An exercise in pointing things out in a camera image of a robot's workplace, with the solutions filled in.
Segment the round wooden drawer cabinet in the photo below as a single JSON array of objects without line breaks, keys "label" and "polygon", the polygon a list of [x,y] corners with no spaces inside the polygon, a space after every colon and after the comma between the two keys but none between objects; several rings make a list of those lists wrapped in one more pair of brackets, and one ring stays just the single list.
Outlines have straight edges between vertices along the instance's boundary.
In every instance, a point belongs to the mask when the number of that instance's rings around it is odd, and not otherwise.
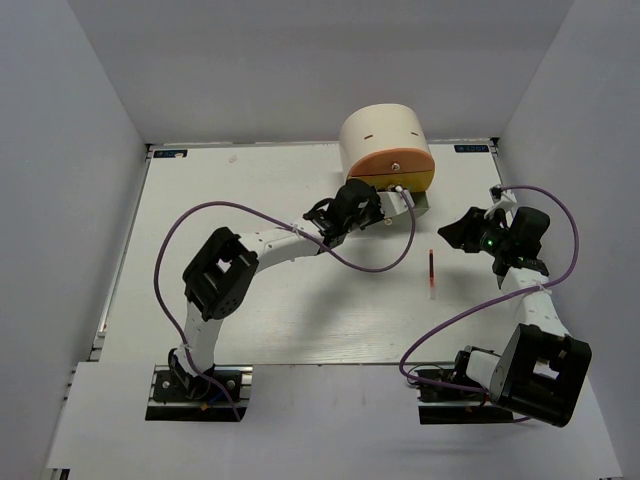
[{"label": "round wooden drawer cabinet", "polygon": [[429,209],[427,190],[435,160],[417,114],[402,104],[363,107],[343,123],[338,139],[342,176],[356,178],[379,192],[408,190],[416,215]]}]

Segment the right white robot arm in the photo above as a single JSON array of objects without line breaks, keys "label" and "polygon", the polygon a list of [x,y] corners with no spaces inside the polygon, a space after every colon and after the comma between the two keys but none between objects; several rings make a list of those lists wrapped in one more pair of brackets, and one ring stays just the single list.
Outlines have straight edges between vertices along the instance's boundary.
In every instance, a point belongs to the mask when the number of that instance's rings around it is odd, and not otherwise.
[{"label": "right white robot arm", "polygon": [[546,287],[549,272],[538,253],[549,226],[549,216],[530,207],[517,208],[511,222],[501,208],[488,213],[472,207],[438,233],[454,249],[493,258],[493,273],[516,321],[502,353],[468,346],[457,354],[453,390],[466,399],[486,390],[489,401],[499,407],[564,427],[573,415],[592,351],[562,324]]}]

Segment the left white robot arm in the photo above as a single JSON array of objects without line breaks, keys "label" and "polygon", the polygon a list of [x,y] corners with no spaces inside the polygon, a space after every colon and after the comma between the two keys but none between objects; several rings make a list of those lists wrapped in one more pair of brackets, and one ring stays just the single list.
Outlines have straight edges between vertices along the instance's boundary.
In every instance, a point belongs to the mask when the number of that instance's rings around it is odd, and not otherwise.
[{"label": "left white robot arm", "polygon": [[191,399],[209,392],[208,371],[214,367],[223,320],[240,307],[255,275],[286,261],[325,253],[341,245],[351,231],[383,219],[376,189],[350,179],[334,198],[314,205],[290,230],[235,234],[227,227],[216,229],[183,273],[186,344],[178,347],[172,361],[182,367],[176,382],[180,391]]}]

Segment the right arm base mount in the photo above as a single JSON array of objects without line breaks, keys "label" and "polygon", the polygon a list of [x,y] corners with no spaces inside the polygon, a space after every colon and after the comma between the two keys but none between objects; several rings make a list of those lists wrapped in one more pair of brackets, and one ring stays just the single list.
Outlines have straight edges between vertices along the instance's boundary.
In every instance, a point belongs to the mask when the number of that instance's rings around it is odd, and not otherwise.
[{"label": "right arm base mount", "polygon": [[513,423],[514,415],[489,403],[477,392],[443,388],[409,379],[418,390],[418,415],[421,425],[490,425]]}]

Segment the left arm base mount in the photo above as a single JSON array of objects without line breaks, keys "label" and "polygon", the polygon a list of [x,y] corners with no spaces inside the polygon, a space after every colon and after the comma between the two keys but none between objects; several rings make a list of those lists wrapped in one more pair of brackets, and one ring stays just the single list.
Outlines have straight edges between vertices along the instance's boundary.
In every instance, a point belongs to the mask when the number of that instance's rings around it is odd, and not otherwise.
[{"label": "left arm base mount", "polygon": [[231,396],[206,380],[198,379],[194,393],[187,393],[168,366],[156,366],[146,407],[146,421],[219,423],[241,420],[248,408],[252,387],[251,366],[219,366],[213,377]]}]

